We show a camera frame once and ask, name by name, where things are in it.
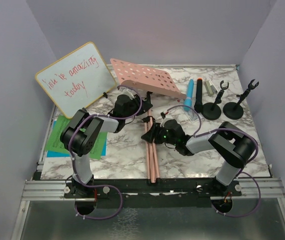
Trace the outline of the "pink music stand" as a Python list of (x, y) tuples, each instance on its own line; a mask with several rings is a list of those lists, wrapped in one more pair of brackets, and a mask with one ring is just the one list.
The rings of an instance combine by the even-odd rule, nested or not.
[[(111, 58), (110, 63), (121, 85), (177, 99), (184, 100), (187, 98), (187, 95), (178, 89), (170, 74), (164, 70), (116, 58)], [(150, 183), (155, 184), (160, 180), (156, 144), (146, 142), (145, 145), (147, 178)]]

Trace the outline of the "blue toy microphone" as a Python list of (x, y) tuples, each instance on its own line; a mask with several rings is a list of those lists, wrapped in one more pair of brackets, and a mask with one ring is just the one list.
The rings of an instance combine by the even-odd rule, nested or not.
[(186, 91), (186, 99), (184, 100), (184, 105), (191, 107), (192, 106), (192, 96), (193, 96), (193, 91), (194, 91), (194, 80), (190, 79), (188, 86), (187, 86), (187, 91)]

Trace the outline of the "black microphone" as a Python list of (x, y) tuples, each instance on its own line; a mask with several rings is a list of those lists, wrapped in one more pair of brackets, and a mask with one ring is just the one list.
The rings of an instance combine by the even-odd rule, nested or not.
[(202, 113), (203, 111), (203, 79), (198, 78), (196, 80), (196, 92), (195, 92), (195, 104), (194, 104), (194, 110), (197, 113)]

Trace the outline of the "black mic stand front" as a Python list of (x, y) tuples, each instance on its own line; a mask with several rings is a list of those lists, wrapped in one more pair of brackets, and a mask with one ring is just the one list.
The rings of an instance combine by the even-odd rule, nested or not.
[(248, 84), (247, 89), (242, 94), (237, 95), (237, 97), (239, 97), (238, 102), (228, 102), (224, 105), (223, 113), (227, 118), (232, 120), (238, 120), (242, 118), (244, 110), (241, 107), (241, 103), (246, 99), (251, 90), (254, 90), (259, 85), (259, 82), (253, 85), (254, 81), (255, 79), (252, 79)]

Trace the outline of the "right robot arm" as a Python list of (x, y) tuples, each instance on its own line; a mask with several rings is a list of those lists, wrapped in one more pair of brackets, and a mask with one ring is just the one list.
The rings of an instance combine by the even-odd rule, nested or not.
[(231, 182), (259, 151), (258, 143), (253, 137), (228, 121), (216, 129), (193, 136), (186, 134), (175, 119), (164, 120), (153, 124), (141, 139), (150, 144), (170, 144), (182, 156), (216, 150), (224, 159), (212, 183), (213, 192), (219, 196), (230, 190)]

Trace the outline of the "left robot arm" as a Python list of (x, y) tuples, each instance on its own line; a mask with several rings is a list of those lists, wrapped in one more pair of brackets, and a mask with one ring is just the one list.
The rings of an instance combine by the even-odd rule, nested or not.
[(94, 174), (91, 170), (90, 151), (98, 142), (102, 133), (119, 133), (128, 120), (145, 114), (153, 107), (151, 92), (148, 91), (144, 99), (139, 94), (130, 95), (123, 93), (118, 95), (113, 109), (107, 115), (89, 114), (82, 108), (72, 117), (70, 122), (60, 134), (60, 142), (68, 151), (73, 173), (68, 178), (71, 183), (65, 184), (64, 192), (75, 191), (81, 197), (88, 197), (97, 188), (110, 188), (120, 194), (120, 190), (112, 185), (94, 185)]

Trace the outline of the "white remote packet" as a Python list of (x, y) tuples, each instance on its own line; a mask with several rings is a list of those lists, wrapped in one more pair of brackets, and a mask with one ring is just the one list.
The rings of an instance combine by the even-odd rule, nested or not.
[[(184, 105), (184, 100), (183, 99), (177, 99), (177, 104), (180, 106)], [(184, 107), (184, 106), (180, 107), (180, 108), (181, 108), (182, 112), (187, 116), (187, 118), (189, 119), (189, 121), (191, 123), (198, 122), (199, 118), (200, 118), (200, 120), (203, 119), (202, 115), (199, 115), (199, 118), (198, 118), (198, 116), (197, 116), (198, 113), (196, 114), (194, 108), (191, 109), (190, 107), (188, 108), (188, 107)]]

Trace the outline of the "grey eraser block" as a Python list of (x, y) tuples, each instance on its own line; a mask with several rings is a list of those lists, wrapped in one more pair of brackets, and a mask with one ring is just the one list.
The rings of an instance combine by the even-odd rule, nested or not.
[(210, 80), (204, 81), (204, 87), (206, 89), (207, 95), (210, 97), (218, 93), (215, 85)]

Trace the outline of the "yellow framed whiteboard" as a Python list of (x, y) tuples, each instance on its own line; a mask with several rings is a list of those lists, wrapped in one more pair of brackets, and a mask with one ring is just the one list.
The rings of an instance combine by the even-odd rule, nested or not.
[(117, 85), (93, 42), (87, 42), (35, 74), (35, 80), (68, 119)]

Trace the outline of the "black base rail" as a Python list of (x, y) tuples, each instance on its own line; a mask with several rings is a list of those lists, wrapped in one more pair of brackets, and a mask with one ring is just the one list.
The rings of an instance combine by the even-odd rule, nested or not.
[(97, 205), (99, 208), (209, 208), (211, 199), (240, 197), (240, 183), (218, 186), (210, 178), (162, 178), (156, 183), (147, 179), (94, 179), (85, 187), (74, 180), (66, 183), (64, 198)]

